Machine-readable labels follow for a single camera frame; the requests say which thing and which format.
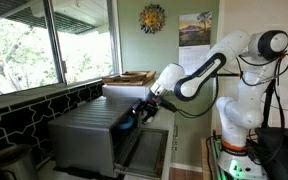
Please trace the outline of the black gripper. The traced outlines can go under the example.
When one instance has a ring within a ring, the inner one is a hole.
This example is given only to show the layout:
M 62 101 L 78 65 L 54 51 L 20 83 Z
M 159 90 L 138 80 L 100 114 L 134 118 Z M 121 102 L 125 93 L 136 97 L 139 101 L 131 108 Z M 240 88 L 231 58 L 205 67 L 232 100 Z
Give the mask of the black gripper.
M 137 99 L 135 103 L 132 105 L 132 109 L 136 113 L 140 113 L 143 117 L 145 117 L 143 119 L 144 124 L 151 123 L 153 117 L 156 115 L 158 111 L 158 107 L 155 104 L 152 104 L 142 99 Z

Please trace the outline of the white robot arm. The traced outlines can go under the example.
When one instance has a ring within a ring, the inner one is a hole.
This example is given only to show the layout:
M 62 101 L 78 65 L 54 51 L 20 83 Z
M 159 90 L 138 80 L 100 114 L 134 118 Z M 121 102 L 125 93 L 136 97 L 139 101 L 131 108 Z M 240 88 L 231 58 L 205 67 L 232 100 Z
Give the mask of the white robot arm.
M 197 97 L 202 86 L 227 63 L 248 57 L 251 64 L 241 76 L 237 95 L 222 96 L 216 100 L 222 125 L 222 150 L 227 154 L 244 156 L 247 152 L 246 132 L 258 127 L 264 120 L 260 100 L 275 78 L 277 62 L 286 54 L 288 34 L 282 30 L 269 30 L 250 34 L 235 30 L 218 41 L 206 55 L 206 61 L 192 74 L 172 63 L 166 66 L 151 86 L 145 103 L 162 106 L 176 112 L 178 109 L 163 98 L 171 91 L 176 98 L 188 102 Z

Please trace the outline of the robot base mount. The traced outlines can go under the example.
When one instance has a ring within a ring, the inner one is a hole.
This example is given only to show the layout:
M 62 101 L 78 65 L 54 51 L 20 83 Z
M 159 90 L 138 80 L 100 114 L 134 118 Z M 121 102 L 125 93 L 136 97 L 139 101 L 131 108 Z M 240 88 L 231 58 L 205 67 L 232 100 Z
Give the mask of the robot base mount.
M 248 157 L 245 145 L 230 144 L 216 139 L 212 142 L 217 166 L 221 173 L 227 173 L 237 180 L 267 180 L 266 171 Z

